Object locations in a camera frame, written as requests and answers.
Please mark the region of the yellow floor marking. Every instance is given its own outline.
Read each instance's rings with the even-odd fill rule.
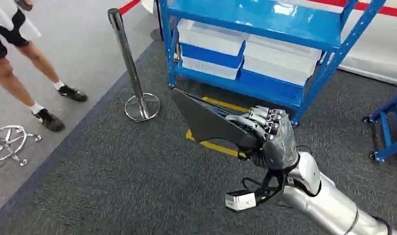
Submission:
[[[186,133],[186,138],[191,140],[191,141],[195,141],[193,136],[192,136],[192,134],[191,134],[190,129],[188,129],[188,131]],[[225,154],[231,155],[233,157],[237,157],[237,151],[236,150],[232,150],[232,149],[229,149],[229,148],[217,145],[217,144],[213,144],[213,143],[210,143],[210,142],[207,142],[207,141],[202,141],[202,142],[200,142],[200,144],[203,145],[206,148],[210,148],[212,150],[216,150],[216,151],[219,151],[221,153],[225,153]]]
[[[233,110],[236,110],[236,111],[240,111],[242,113],[247,113],[249,111],[249,109],[247,109],[247,108],[243,108],[243,107],[240,107],[240,106],[237,106],[237,105],[234,105],[234,104],[229,104],[229,103],[226,103],[226,102],[223,102],[223,101],[218,101],[218,100],[215,100],[215,99],[212,99],[212,98],[209,98],[209,97],[205,97],[204,96],[201,99],[204,100],[204,101],[213,103],[213,104],[220,105],[220,106],[228,108],[228,109],[233,109]]]
[[[228,109],[240,111],[240,112],[243,112],[243,113],[246,113],[249,110],[249,109],[246,109],[246,108],[234,105],[234,104],[229,104],[229,103],[226,103],[226,102],[223,102],[223,101],[218,101],[218,100],[215,100],[215,99],[212,99],[212,98],[208,98],[208,97],[202,97],[201,99],[205,100],[207,102],[210,102],[210,103],[213,103],[213,104],[217,104],[217,105],[220,105],[220,106],[228,108]],[[188,129],[188,131],[186,133],[186,138],[188,140],[195,141],[194,138],[193,138],[193,135],[191,134],[190,129]],[[237,157],[238,156],[238,151],[232,150],[232,149],[229,149],[229,148],[226,148],[226,147],[214,144],[214,143],[210,143],[210,142],[207,142],[207,141],[202,141],[202,142],[200,142],[200,144],[203,145],[206,148],[209,148],[209,149],[212,149],[212,150],[216,150],[216,151],[219,151],[221,153],[225,153],[225,154],[231,155],[233,157]]]

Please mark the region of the white storage bin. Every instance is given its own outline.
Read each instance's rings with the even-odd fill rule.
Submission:
[[[243,69],[303,86],[313,75],[321,51],[259,36],[249,36]]]
[[[307,72],[292,70],[275,64],[266,63],[249,56],[245,56],[243,69],[299,86],[304,86],[307,78],[309,77]]]
[[[179,41],[227,55],[238,56],[246,33],[192,20],[178,23]]]
[[[249,35],[246,41],[250,43],[256,43],[264,47],[279,49],[296,55],[304,56],[316,61],[318,61],[321,56],[321,50],[315,48],[305,47],[289,42],[278,41],[272,38],[265,38],[253,34]]]
[[[183,61],[183,68],[211,74],[214,76],[218,76],[230,80],[236,79],[240,65],[242,64],[240,63],[238,68],[232,69],[226,66],[216,65],[213,63],[209,63],[202,60],[196,60],[185,56],[182,56],[182,61]]]

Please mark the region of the white shirt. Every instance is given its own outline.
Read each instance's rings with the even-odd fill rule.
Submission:
[[[14,0],[0,0],[0,26],[12,30],[14,28],[12,17],[17,11],[18,7]],[[28,19],[20,27],[20,34],[26,40],[32,40],[41,36],[37,28]]]

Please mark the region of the chrome chair base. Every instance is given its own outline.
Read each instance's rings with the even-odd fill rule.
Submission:
[[[34,140],[36,142],[39,142],[42,139],[42,137],[40,135],[36,135],[33,133],[27,133],[22,126],[16,126],[16,125],[5,126],[5,127],[0,128],[0,133],[4,130],[6,130],[7,132],[6,132],[5,139],[0,137],[0,162],[11,157],[15,161],[17,161],[20,166],[27,165],[28,160],[19,158],[16,155],[17,152],[20,151],[22,149],[22,147],[25,145],[25,142],[28,137],[34,137]],[[16,134],[18,134],[19,137],[16,137],[11,140],[11,134],[13,131]],[[20,144],[14,149],[12,146],[14,143],[17,143],[17,142],[20,142]],[[3,150],[7,150],[8,154],[6,154],[6,155],[1,154],[1,152]]]

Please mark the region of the blue cart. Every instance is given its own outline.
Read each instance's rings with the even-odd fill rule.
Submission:
[[[383,131],[383,140],[385,147],[382,150],[372,151],[369,153],[369,158],[378,162],[384,162],[387,157],[397,153],[397,141],[392,142],[391,134],[388,125],[388,114],[394,113],[397,124],[397,95],[395,95],[388,103],[383,105],[374,113],[363,118],[364,123],[377,123],[381,122]]]
[[[386,0],[372,0],[351,33],[341,43],[342,29],[357,0],[347,0],[341,13],[312,9],[304,6],[280,3],[274,0],[160,0],[161,24],[168,63],[169,86],[175,86],[175,76],[193,79],[212,86],[252,96],[267,102],[295,110],[291,117],[293,125],[313,102],[327,80],[338,68],[348,51],[372,21]],[[228,80],[217,76],[183,68],[182,60],[173,61],[177,47],[177,29],[172,36],[170,16],[176,22],[189,19],[286,41],[323,51],[323,63],[307,92],[305,86],[295,86],[278,79],[260,79],[247,74]]]

